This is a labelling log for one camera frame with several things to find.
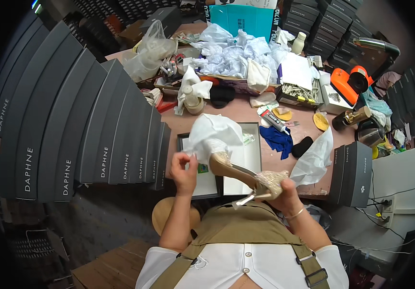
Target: glittery high heel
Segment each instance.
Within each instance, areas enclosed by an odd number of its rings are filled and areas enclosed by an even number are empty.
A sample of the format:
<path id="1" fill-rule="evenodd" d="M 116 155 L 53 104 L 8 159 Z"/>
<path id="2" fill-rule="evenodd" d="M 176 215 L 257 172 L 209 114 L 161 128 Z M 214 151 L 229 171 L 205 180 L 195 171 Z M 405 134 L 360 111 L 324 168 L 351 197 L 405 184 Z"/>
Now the glittery high heel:
<path id="1" fill-rule="evenodd" d="M 244 204 L 255 198 L 276 199 L 282 192 L 281 181 L 288 177 L 288 171 L 255 173 L 245 167 L 233 164 L 226 152 L 212 153 L 209 158 L 209 166 L 214 175 L 235 178 L 253 190 L 246 199 L 239 201 Z"/>

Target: pink fabric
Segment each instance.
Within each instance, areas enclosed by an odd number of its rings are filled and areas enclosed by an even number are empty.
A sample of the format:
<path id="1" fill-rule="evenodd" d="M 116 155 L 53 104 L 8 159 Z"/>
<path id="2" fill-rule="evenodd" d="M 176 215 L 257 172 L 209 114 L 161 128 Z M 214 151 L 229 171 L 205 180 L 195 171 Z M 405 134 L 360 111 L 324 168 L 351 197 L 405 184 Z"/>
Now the pink fabric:
<path id="1" fill-rule="evenodd" d="M 398 74 L 394 71 L 389 71 L 384 73 L 381 78 L 376 83 L 376 86 L 382 87 L 384 89 L 387 89 L 389 87 L 389 82 L 396 83 L 401 78 L 401 74 Z M 374 87 L 379 95 L 385 96 L 385 91 L 382 89 L 379 89 L 377 87 Z"/>

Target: woman's left hand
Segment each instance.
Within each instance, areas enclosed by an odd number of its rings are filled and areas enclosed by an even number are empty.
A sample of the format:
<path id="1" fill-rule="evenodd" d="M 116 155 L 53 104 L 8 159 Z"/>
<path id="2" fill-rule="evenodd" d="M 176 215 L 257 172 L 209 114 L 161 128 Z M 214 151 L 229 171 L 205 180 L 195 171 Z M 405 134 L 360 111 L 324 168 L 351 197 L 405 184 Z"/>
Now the woman's left hand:
<path id="1" fill-rule="evenodd" d="M 192 196 L 196 187 L 196 174 L 198 170 L 198 160 L 195 155 L 189 157 L 186 153 L 174 153 L 170 175 L 177 185 L 178 196 Z"/>

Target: olive green apron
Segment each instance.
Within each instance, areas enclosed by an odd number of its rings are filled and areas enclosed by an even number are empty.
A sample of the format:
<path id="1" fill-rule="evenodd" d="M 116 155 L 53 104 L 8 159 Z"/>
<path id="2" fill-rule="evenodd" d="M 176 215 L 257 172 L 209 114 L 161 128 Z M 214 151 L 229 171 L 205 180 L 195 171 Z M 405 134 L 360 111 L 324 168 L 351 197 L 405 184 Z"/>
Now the olive green apron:
<path id="1" fill-rule="evenodd" d="M 327 273 L 316 261 L 316 255 L 307 245 L 278 219 L 272 209 L 262 203 L 249 202 L 234 210 L 231 204 L 206 212 L 191 244 L 180 253 L 151 289 L 173 289 L 189 267 L 196 263 L 206 244 L 288 244 L 296 253 L 296 262 L 302 267 L 309 288 L 329 289 Z"/>

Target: white bottle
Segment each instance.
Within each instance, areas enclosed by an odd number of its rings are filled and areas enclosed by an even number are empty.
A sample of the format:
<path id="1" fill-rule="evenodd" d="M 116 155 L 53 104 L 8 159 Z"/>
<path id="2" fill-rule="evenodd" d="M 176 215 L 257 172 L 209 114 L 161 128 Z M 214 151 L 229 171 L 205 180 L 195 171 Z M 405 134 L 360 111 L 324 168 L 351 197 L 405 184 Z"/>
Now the white bottle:
<path id="1" fill-rule="evenodd" d="M 202 113 L 204 110 L 204 101 L 193 95 L 193 88 L 191 85 L 184 86 L 182 92 L 185 95 L 185 100 L 183 102 L 187 111 L 194 116 Z"/>
<path id="2" fill-rule="evenodd" d="M 303 32 L 299 32 L 297 34 L 297 38 L 294 39 L 294 43 L 292 43 L 291 52 L 294 54 L 301 54 L 303 46 L 305 45 L 305 38 L 307 38 L 307 35 Z"/>

